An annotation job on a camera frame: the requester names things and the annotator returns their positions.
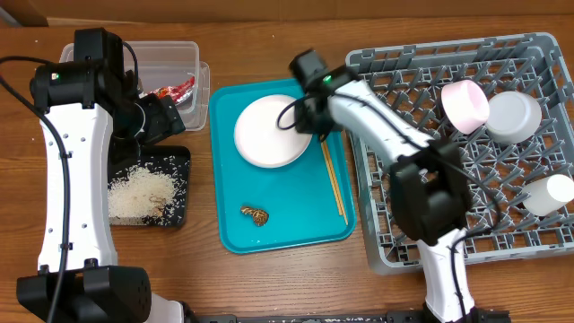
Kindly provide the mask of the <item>white cup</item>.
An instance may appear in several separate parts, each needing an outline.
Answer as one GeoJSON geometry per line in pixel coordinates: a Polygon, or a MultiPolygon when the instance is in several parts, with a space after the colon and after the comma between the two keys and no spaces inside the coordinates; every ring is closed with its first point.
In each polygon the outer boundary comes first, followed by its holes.
{"type": "Polygon", "coordinates": [[[528,212],[536,216],[546,216],[573,199],[573,179],[563,174],[531,182],[523,187],[529,197],[523,201],[528,212]]]}

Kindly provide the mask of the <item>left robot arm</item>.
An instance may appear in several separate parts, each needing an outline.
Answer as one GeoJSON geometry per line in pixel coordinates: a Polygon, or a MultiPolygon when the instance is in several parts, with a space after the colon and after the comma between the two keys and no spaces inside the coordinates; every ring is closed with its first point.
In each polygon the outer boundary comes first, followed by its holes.
{"type": "Polygon", "coordinates": [[[46,143],[46,232],[38,273],[17,281],[17,299],[45,322],[193,322],[183,301],[151,290],[141,267],[121,266],[109,225],[109,157],[147,140],[148,112],[122,58],[42,60],[26,105],[46,143]]]}

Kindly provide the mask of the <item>grey bowl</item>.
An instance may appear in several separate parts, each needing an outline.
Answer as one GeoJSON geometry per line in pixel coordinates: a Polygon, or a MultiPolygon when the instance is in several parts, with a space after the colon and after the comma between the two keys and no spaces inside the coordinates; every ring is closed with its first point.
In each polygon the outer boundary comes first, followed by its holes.
{"type": "Polygon", "coordinates": [[[542,108],[522,92],[502,92],[489,100],[486,122],[490,139],[499,144],[519,144],[532,136],[542,121],[542,108]]]}

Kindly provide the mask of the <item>pink round plate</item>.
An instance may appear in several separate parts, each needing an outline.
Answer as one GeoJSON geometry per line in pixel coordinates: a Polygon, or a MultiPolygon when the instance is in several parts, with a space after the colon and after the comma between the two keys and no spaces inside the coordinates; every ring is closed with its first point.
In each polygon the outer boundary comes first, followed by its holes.
{"type": "Polygon", "coordinates": [[[277,126],[280,113],[295,99],[283,94],[262,97],[239,115],[234,142],[239,154],[261,168],[279,168],[298,159],[308,148],[312,135],[277,126]]]}

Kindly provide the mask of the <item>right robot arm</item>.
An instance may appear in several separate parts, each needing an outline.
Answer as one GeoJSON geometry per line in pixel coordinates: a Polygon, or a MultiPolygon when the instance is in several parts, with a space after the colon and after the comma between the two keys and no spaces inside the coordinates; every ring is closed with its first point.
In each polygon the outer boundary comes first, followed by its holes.
{"type": "Polygon", "coordinates": [[[471,197],[457,146],[406,123],[344,65],[293,67],[291,73],[305,94],[295,105],[296,130],[325,138],[343,127],[375,152],[388,175],[391,214],[419,249],[427,314],[438,322],[466,322],[474,299],[459,243],[471,197]]]}

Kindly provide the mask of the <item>pink bowl with rice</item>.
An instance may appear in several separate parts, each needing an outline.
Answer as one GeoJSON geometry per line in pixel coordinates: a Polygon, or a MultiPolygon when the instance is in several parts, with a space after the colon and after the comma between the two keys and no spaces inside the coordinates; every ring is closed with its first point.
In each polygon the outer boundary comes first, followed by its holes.
{"type": "Polygon", "coordinates": [[[490,107],[481,87],[470,80],[447,84],[440,99],[450,123],[468,135],[482,126],[490,116],[490,107]]]}

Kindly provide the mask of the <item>red snack wrapper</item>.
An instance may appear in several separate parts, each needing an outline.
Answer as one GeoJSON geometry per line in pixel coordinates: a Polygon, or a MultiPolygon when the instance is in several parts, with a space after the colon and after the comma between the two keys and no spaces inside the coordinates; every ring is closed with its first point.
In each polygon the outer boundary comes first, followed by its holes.
{"type": "Polygon", "coordinates": [[[182,104],[184,101],[192,97],[192,91],[196,83],[196,78],[191,76],[187,81],[176,86],[164,86],[153,90],[159,99],[170,97],[176,105],[182,104]]]}

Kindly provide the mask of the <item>brown food scrap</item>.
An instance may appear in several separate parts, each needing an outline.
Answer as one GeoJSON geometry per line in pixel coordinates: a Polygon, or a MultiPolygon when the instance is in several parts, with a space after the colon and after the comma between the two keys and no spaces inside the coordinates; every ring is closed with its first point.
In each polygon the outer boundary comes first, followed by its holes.
{"type": "Polygon", "coordinates": [[[254,224],[258,227],[265,225],[269,219],[269,213],[263,209],[251,207],[251,206],[242,206],[240,211],[244,215],[248,215],[252,218],[254,224]]]}

